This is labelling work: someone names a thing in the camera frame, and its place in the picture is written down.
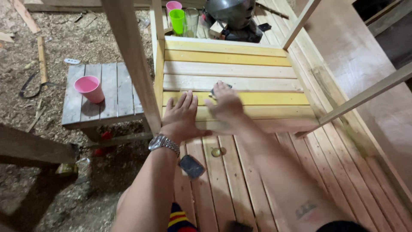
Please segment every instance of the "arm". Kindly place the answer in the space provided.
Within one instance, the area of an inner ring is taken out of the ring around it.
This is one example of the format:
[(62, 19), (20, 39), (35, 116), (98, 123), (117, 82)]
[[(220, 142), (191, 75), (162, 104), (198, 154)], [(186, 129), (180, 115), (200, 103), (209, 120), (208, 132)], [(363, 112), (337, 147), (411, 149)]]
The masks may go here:
[[(169, 99), (161, 134), (180, 145), (182, 141), (205, 136), (194, 124), (197, 96), (183, 94), (173, 107)], [(167, 231), (173, 201), (173, 181), (177, 155), (169, 148), (158, 148), (147, 157), (132, 185), (122, 194), (112, 231)]]
[(218, 82), (214, 93), (218, 104), (213, 105), (207, 100), (206, 105), (217, 119), (228, 122), (241, 140), (292, 231), (316, 231), (332, 221), (350, 220), (302, 171), (302, 167), (244, 114), (234, 90)]

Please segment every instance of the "hand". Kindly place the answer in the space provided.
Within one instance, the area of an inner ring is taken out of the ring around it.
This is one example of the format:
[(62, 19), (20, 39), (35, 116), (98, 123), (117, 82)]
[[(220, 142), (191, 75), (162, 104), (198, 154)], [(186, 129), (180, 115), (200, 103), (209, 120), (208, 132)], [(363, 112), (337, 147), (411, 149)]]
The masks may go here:
[(177, 143), (196, 137), (208, 136), (209, 130), (199, 130), (194, 124), (197, 113), (197, 96), (193, 96), (191, 90), (183, 93), (173, 107), (173, 98), (166, 105), (160, 133)]
[(205, 99), (205, 104), (216, 119), (231, 123), (245, 116), (242, 101), (235, 90), (229, 88), (222, 81), (218, 81), (213, 87), (213, 92), (216, 96), (217, 105), (213, 105), (209, 99)]

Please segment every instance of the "pink cup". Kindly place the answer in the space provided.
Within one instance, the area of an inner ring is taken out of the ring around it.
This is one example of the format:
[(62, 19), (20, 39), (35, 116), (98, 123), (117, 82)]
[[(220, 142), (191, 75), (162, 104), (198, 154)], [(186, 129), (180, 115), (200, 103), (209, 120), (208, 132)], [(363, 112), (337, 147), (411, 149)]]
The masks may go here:
[(97, 104), (104, 100), (102, 85), (95, 76), (83, 76), (77, 79), (75, 89), (92, 103)]
[(177, 1), (170, 1), (166, 3), (166, 11), (167, 15), (169, 15), (169, 12), (173, 9), (182, 9), (182, 4)]

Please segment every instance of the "wooden stool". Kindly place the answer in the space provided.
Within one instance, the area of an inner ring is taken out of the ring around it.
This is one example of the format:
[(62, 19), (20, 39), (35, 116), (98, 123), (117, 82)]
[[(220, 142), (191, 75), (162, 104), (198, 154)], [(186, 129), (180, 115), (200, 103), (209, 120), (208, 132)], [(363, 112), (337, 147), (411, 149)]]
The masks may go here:
[[(95, 76), (100, 80), (105, 95), (103, 102), (93, 104), (75, 90), (74, 83), (82, 76)], [(100, 141), (97, 126), (141, 119), (144, 133)], [(123, 62), (70, 66), (61, 124), (69, 130), (81, 129), (95, 142), (92, 147), (107, 147), (152, 137), (139, 97)]]

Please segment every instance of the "tattoo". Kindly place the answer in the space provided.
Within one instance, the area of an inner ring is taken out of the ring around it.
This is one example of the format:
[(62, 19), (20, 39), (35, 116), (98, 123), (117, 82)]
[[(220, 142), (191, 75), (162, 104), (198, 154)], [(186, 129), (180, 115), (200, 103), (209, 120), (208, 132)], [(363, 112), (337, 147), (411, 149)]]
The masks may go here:
[(299, 220), (301, 219), (305, 214), (309, 213), (312, 211), (312, 209), (318, 207), (317, 205), (311, 203), (310, 201), (307, 201), (303, 205), (300, 206), (299, 209), (295, 211), (296, 213), (296, 219)]

